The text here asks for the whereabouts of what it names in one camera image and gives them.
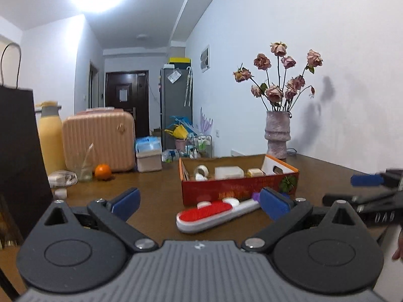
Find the person's hand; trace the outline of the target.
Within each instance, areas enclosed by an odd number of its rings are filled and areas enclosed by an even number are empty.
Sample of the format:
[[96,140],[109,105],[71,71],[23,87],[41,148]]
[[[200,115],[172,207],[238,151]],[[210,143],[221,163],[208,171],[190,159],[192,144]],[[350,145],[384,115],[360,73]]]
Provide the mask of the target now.
[[395,250],[392,260],[402,260],[403,259],[403,228],[399,233],[397,240],[397,249]]

